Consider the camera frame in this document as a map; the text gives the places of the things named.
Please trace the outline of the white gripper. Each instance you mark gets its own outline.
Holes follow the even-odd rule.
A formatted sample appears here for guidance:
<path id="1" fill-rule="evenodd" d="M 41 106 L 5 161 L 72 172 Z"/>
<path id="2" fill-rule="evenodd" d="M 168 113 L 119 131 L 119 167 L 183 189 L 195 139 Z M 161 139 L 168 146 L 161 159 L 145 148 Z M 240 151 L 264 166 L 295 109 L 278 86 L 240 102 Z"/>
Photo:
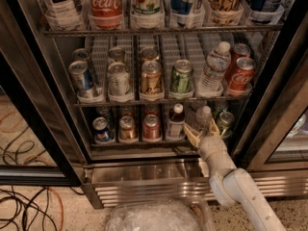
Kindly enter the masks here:
<path id="1" fill-rule="evenodd" d="M 224 141 L 219 137 L 220 130 L 214 119 L 209 126 L 209 135 L 200 140 L 200 133 L 189 124 L 184 123 L 183 130 L 193 147 L 198 147 L 198 152 L 209 169 L 234 169 L 235 164 L 227 152 Z"/>

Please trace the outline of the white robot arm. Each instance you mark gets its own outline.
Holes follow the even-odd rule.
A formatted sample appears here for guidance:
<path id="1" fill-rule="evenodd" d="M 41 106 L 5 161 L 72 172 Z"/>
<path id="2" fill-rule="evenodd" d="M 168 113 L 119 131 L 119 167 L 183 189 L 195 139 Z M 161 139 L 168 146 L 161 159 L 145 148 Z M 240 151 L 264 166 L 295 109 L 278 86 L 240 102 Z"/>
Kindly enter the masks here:
<path id="1" fill-rule="evenodd" d="M 204 135 L 184 124 L 187 138 L 209 169 L 209 183 L 217 202 L 224 207 L 240 203 L 256 231 L 286 231 L 251 175 L 234 164 L 216 124 L 212 128 Z"/>

